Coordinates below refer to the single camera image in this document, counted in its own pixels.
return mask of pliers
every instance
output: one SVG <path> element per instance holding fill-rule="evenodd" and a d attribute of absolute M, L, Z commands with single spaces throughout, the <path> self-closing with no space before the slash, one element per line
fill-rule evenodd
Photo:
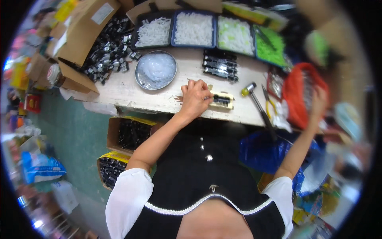
<path fill-rule="evenodd" d="M 268 102 L 272 105 L 273 110 L 275 111 L 275 115 L 277 115 L 277 111 L 276 111 L 275 103 L 273 103 L 273 101 L 270 100 L 269 95 L 268 95 L 268 92 L 267 92 L 267 89 L 265 89 L 264 85 L 261 84 L 261 86 L 262 86 L 262 88 L 263 88 L 263 92 L 264 92 L 264 96 L 265 96 L 265 109 L 266 109 L 266 111 L 267 111 L 268 118 L 272 118 L 271 115 L 270 115 L 270 113 L 269 113 Z"/>

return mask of white label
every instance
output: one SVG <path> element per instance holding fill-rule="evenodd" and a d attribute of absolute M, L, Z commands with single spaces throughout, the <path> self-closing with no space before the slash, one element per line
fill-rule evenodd
<path fill-rule="evenodd" d="M 95 21 L 98 25 L 107 18 L 107 16 L 114 10 L 109 3 L 105 3 L 98 11 L 92 16 L 92 20 Z"/>

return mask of blue plastic bag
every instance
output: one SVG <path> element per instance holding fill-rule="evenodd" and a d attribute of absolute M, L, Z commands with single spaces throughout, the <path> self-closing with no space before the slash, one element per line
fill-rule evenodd
<path fill-rule="evenodd" d="M 55 158 L 45 154 L 22 152 L 25 181 L 27 184 L 48 181 L 66 174 L 65 167 Z"/>
<path fill-rule="evenodd" d="M 288 133 L 286 130 L 276 130 L 277 141 L 274 143 L 268 131 L 259 131 L 240 142 L 239 159 L 246 166 L 260 172 L 275 174 L 289 149 L 299 136 L 299 133 Z M 323 155 L 325 144 L 320 145 L 313 140 L 305 160 L 293 179 L 293 191 L 300 193 L 304 181 L 303 171 L 315 159 Z"/>

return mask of white cloth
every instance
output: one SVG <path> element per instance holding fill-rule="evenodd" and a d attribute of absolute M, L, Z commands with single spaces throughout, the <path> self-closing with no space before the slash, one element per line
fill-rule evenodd
<path fill-rule="evenodd" d="M 149 200 L 154 185 L 144 169 L 121 173 L 106 205 L 106 224 L 112 239 L 122 239 L 133 227 Z M 267 194 L 280 211 L 285 224 L 285 239 L 293 229 L 292 180 L 281 177 L 266 186 Z"/>

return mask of wooden table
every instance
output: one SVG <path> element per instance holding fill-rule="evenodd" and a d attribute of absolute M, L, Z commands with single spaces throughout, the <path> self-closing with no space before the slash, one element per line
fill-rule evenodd
<path fill-rule="evenodd" d="M 264 73 L 268 69 L 267 64 L 250 57 L 238 55 L 237 76 L 239 81 L 230 83 L 228 80 L 203 73 L 203 50 L 201 49 L 168 48 L 163 50 L 171 53 L 178 64 L 178 72 L 174 80 L 165 88 L 154 91 L 141 88 L 135 80 L 134 70 L 137 61 L 134 60 L 133 63 L 129 64 L 130 70 L 126 73 L 112 73 L 105 85 L 97 82 L 96 86 L 99 95 L 72 92 L 74 99 L 120 105 L 140 112 L 176 113 L 181 108 L 180 102 L 175 99 L 176 96 L 182 96 L 180 87 L 186 85 L 188 79 L 202 79 L 208 85 L 213 86 L 213 91 L 230 93 L 235 99 L 233 102 L 234 109 L 230 111 L 208 109 L 202 114 L 202 117 L 264 126 L 262 117 L 251 97 L 242 97 L 240 91 L 249 83 L 255 82 L 257 87 L 254 92 L 265 109 L 265 97 L 261 84 L 265 86 L 266 83 Z"/>

